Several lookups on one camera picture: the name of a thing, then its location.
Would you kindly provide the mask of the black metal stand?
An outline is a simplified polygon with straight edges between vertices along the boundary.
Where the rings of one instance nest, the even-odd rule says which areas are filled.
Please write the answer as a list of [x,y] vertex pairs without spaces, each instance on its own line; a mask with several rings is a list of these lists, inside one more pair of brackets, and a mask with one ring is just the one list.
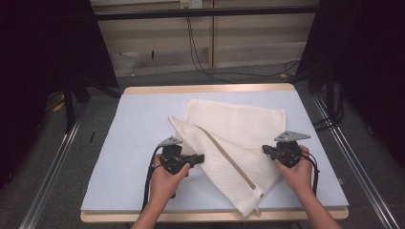
[[75,110],[73,104],[73,96],[79,103],[87,103],[90,101],[90,94],[86,89],[86,84],[89,82],[86,78],[80,78],[77,76],[66,76],[63,81],[63,94],[64,104],[67,116],[66,131],[67,134],[75,125]]

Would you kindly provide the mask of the wooden table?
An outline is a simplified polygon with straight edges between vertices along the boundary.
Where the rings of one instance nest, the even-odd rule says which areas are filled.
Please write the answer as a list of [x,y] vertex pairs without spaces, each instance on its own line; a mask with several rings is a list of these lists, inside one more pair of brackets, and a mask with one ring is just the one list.
[[[284,110],[287,130],[310,135],[309,147],[320,169],[317,197],[335,219],[349,215],[348,202],[304,105],[291,84],[233,84],[130,87],[100,151],[80,218],[87,223],[132,222],[139,216],[153,151],[175,133],[167,117],[183,117],[190,98]],[[280,177],[259,204],[261,215],[243,217],[196,166],[169,200],[159,222],[294,221],[307,216]]]

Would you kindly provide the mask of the black horizontal bar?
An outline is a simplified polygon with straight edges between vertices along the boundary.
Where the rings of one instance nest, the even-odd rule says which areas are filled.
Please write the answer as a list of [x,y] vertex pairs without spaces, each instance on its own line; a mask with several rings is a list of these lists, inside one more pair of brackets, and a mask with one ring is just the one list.
[[206,17],[206,16],[299,14],[299,13],[316,13],[319,10],[320,8],[318,6],[219,8],[219,9],[193,9],[193,10],[149,10],[149,11],[98,12],[95,14],[95,18],[98,21],[109,21],[109,20],[132,20],[132,19],[180,18],[180,17]]

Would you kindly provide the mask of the light blue table mat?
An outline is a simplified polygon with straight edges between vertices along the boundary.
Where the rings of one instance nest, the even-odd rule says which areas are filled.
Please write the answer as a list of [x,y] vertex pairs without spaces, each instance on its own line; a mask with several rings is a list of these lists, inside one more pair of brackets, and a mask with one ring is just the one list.
[[318,199],[345,207],[342,191],[309,117],[294,90],[261,92],[125,94],[102,146],[81,209],[136,213],[152,154],[174,135],[186,155],[204,162],[181,183],[169,212],[234,212],[293,209],[300,203],[262,148],[295,131],[320,170]]

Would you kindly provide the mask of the black curtain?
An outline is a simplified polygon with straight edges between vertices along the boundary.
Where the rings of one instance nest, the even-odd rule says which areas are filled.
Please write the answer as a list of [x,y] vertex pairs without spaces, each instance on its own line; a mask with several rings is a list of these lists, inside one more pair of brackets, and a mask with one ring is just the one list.
[[0,189],[32,146],[47,98],[117,77],[90,0],[0,0]]
[[297,72],[332,76],[405,167],[405,0],[319,0]]

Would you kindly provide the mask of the cream knitted cloth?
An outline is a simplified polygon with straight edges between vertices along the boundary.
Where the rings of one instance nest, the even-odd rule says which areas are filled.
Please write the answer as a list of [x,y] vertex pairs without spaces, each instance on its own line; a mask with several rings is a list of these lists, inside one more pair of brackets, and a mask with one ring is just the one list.
[[183,119],[168,117],[188,154],[204,155],[202,169],[244,217],[275,186],[280,172],[264,154],[286,129],[283,110],[191,99]]

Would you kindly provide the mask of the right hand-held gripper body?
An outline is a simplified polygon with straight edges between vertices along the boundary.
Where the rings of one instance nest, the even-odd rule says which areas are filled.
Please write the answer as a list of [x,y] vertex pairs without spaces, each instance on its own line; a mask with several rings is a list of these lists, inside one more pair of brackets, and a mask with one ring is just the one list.
[[288,168],[294,167],[302,156],[302,150],[297,141],[309,138],[310,135],[284,131],[274,138],[276,147],[270,150],[270,158],[279,160]]

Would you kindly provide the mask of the metal floor rail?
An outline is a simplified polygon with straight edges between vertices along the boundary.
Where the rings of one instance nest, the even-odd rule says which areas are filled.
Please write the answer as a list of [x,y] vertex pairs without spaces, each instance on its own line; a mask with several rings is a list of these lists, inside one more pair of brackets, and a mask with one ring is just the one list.
[[361,162],[355,155],[351,144],[342,133],[340,127],[337,124],[332,123],[330,115],[327,113],[327,105],[324,100],[319,95],[314,95],[313,100],[320,114],[326,120],[328,129],[333,135],[333,138],[339,146],[344,158],[352,168],[354,176],[356,177],[372,208],[376,212],[379,220],[382,222],[383,227],[385,229],[400,229],[400,225],[394,218],[393,212],[390,210],[389,205],[375,188]]
[[65,158],[75,140],[75,136],[83,119],[84,113],[84,109],[81,109],[76,113],[76,120],[73,122],[73,126],[71,127],[71,129],[64,135],[64,138],[55,154],[50,169],[45,175],[44,180],[41,183],[41,186],[37,191],[37,194],[35,195],[35,198],[33,199],[32,204],[30,205],[18,229],[35,229],[49,199],[52,188],[55,181],[57,180],[58,174],[65,161]]

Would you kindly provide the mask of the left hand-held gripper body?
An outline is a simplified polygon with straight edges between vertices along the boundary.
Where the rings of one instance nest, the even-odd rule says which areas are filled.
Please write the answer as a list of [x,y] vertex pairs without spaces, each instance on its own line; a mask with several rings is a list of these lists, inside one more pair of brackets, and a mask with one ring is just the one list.
[[191,159],[191,156],[181,153],[181,140],[176,137],[168,137],[159,146],[162,148],[160,163],[171,175],[177,174]]

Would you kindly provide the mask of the white wall socket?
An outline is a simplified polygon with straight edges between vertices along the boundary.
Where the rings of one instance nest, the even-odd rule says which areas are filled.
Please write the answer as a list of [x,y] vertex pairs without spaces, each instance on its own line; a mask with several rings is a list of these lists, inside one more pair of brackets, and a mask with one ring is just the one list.
[[180,0],[181,8],[186,9],[201,9],[203,0]]

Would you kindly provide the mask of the person's left hand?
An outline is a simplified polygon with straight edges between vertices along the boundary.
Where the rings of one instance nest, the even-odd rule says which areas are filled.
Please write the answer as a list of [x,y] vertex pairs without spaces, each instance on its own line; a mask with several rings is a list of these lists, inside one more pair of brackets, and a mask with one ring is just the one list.
[[177,174],[172,175],[160,164],[160,158],[161,154],[157,154],[154,159],[149,202],[164,207],[176,193],[181,181],[188,175],[190,164],[186,163]]

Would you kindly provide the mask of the person's right hand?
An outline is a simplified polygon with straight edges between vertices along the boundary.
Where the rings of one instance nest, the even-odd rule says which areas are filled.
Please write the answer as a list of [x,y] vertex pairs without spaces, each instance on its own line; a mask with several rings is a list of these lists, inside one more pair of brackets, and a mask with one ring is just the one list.
[[312,165],[309,160],[300,158],[299,162],[292,168],[286,167],[279,160],[275,160],[275,164],[296,196],[313,195],[311,186]]

